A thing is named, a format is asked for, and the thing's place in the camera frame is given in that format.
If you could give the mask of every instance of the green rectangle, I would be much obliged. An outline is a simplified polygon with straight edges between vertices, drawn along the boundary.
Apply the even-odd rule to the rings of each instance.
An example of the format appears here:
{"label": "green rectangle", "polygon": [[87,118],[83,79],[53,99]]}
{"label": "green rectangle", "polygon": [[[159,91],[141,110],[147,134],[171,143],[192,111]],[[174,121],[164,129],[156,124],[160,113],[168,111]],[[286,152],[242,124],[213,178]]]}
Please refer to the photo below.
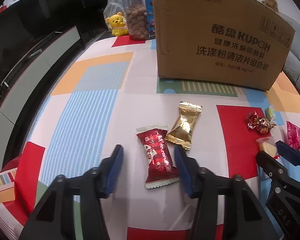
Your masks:
{"label": "green rectangle", "polygon": [[157,94],[197,94],[238,97],[233,86],[199,80],[158,78]]}

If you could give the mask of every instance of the yellow bear figurine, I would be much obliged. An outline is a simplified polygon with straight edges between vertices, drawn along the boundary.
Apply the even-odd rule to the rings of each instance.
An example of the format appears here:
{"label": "yellow bear figurine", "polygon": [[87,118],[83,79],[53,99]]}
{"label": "yellow bear figurine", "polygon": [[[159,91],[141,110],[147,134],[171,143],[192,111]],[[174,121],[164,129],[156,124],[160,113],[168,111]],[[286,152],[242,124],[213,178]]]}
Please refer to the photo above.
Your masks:
{"label": "yellow bear figurine", "polygon": [[118,12],[117,14],[112,15],[110,18],[107,18],[106,22],[108,22],[112,27],[112,35],[118,37],[128,34],[128,29],[123,23],[121,12]]}

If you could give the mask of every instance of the white label on candy wrapper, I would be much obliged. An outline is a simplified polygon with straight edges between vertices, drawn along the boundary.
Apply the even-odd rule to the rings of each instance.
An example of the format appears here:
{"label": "white label on candy wrapper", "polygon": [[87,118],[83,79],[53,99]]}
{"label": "white label on candy wrapper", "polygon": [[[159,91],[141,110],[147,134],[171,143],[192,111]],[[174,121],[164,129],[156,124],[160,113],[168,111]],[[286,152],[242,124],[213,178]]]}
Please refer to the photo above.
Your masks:
{"label": "white label on candy wrapper", "polygon": [[149,145],[145,144],[144,149],[146,150],[147,158],[149,160],[149,164],[152,162],[153,156],[157,154],[157,152]]}

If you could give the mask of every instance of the container of round snacks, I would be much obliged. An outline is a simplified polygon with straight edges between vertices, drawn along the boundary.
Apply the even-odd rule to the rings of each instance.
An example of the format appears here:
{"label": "container of round snacks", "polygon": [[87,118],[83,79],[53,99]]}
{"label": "container of round snacks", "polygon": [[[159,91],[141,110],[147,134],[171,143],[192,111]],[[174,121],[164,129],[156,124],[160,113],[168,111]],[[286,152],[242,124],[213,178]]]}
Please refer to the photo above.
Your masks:
{"label": "container of round snacks", "polygon": [[145,0],[122,0],[130,39],[144,41],[149,39],[148,19]]}

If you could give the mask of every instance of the table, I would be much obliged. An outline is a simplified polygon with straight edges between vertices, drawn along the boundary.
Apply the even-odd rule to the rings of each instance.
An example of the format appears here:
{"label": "table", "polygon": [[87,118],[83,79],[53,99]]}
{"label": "table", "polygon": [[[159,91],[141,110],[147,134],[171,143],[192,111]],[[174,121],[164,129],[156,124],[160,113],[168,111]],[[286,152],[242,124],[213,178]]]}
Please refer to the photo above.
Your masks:
{"label": "table", "polygon": [[[294,86],[284,73],[268,92],[159,79],[155,49],[155,40],[109,38],[95,42],[65,71],[39,110],[19,162],[0,174],[0,227],[9,239],[18,239],[27,214],[56,175],[82,175],[109,157],[116,144],[124,148],[124,163],[114,194],[102,200],[111,240],[185,239],[196,200],[178,182],[145,188],[148,161],[135,135],[136,128],[153,124],[171,129],[180,101],[203,107],[188,155],[217,175],[241,174],[258,195],[254,156],[261,136],[247,130],[244,119],[274,105],[278,126],[271,135],[284,140],[287,120],[300,127]],[[173,158],[173,144],[168,147]],[[300,169],[288,169],[300,181]],[[80,199],[74,200],[76,237],[82,239]],[[216,239],[221,239],[223,201],[220,196]]]}

